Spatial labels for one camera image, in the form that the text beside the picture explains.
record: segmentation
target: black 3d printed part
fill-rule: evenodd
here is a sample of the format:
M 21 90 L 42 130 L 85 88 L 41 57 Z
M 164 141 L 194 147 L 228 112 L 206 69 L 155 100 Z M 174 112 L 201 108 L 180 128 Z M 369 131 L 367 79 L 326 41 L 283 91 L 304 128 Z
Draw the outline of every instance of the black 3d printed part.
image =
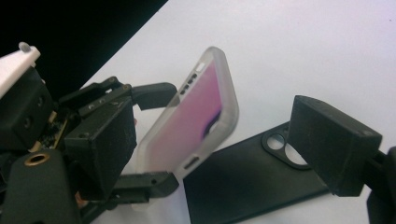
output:
M 0 100 L 0 149 L 30 149 L 44 130 L 53 102 L 31 67 Z
M 288 143 L 338 196 L 359 196 L 361 171 L 382 136 L 320 100 L 295 96 Z
M 289 123 L 213 153 L 184 179 L 191 223 L 235 223 L 325 193 L 312 170 L 291 167 L 262 147 Z
M 1 223 L 80 223 L 60 151 L 41 150 L 13 163 Z
M 66 153 L 87 176 L 79 189 L 85 200 L 106 199 L 136 147 L 131 97 L 97 109 L 64 139 Z

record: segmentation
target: phone case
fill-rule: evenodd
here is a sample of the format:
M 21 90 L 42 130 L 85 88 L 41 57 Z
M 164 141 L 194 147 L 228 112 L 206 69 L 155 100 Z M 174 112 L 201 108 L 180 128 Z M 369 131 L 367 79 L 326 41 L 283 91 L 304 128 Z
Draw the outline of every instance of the phone case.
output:
M 233 132 L 238 113 L 225 54 L 210 47 L 136 149 L 136 172 L 182 179 Z

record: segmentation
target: black background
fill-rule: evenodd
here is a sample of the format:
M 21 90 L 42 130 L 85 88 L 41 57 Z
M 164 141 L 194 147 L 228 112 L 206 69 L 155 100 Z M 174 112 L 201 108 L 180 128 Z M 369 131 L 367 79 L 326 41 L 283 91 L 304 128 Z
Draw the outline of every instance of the black background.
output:
M 54 100 L 78 90 L 165 0 L 12 1 L 0 5 L 0 56 L 36 46 L 36 70 Z

